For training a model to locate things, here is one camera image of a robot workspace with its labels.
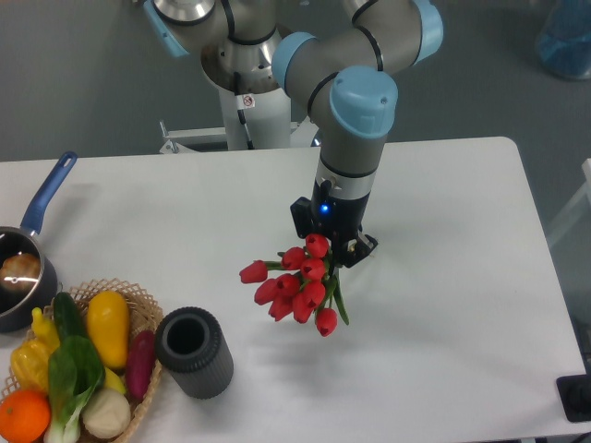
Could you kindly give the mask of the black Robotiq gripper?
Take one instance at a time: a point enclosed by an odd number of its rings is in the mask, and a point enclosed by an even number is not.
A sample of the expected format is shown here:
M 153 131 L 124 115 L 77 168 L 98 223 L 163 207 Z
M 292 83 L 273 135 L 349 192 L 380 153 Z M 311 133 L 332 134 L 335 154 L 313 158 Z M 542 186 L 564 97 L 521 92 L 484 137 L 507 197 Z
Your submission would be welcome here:
M 296 234 L 299 238 L 324 235 L 332 240 L 334 265 L 352 268 L 378 246 L 376 238 L 361 233 L 368 200 L 369 193 L 356 199 L 337 198 L 327 186 L 315 183 L 311 200 L 300 197 L 290 205 Z

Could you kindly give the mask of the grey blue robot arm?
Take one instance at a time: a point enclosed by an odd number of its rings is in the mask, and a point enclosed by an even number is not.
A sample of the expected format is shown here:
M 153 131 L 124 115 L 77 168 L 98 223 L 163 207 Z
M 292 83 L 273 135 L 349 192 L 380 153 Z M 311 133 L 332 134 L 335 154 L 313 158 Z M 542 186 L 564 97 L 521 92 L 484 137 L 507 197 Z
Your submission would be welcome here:
M 428 1 L 345 1 L 351 26 L 328 40 L 286 33 L 273 1 L 147 1 L 168 52 L 193 54 L 219 93 L 230 150 L 285 148 L 291 107 L 322 135 L 310 198 L 290 208 L 299 236 L 325 235 L 336 267 L 353 267 L 377 241 L 362 219 L 391 131 L 393 75 L 436 53 L 443 38 Z

